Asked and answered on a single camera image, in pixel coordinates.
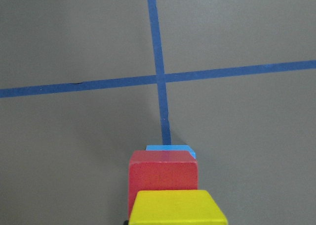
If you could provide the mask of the brown paper table cover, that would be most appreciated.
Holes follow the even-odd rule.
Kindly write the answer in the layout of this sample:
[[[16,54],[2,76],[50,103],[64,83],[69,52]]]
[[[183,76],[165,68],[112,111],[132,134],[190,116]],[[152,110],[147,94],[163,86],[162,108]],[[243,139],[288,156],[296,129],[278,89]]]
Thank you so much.
[[[0,222],[123,225],[128,161],[187,144],[232,225],[316,222],[316,0],[0,0]]]

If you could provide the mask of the blue cube block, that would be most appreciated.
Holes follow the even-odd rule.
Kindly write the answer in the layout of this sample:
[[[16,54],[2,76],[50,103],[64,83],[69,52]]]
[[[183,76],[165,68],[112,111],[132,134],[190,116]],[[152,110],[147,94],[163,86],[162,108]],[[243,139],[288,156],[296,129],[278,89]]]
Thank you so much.
[[[193,158],[197,158],[195,151],[189,145],[147,145],[146,151],[187,151]]]

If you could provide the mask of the yellow cube block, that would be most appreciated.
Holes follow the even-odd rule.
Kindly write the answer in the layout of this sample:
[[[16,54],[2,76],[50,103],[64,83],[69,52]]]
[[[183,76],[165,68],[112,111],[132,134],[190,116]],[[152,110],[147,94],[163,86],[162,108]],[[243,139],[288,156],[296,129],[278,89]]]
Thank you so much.
[[[130,225],[227,225],[206,190],[143,190],[137,193]]]

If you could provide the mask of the red cube block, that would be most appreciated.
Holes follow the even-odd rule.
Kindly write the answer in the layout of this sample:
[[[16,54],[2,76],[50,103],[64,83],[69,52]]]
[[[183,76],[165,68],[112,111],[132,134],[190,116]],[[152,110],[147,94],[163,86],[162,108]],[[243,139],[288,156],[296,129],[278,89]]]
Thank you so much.
[[[185,150],[136,150],[128,167],[128,216],[140,190],[198,188],[198,162]]]

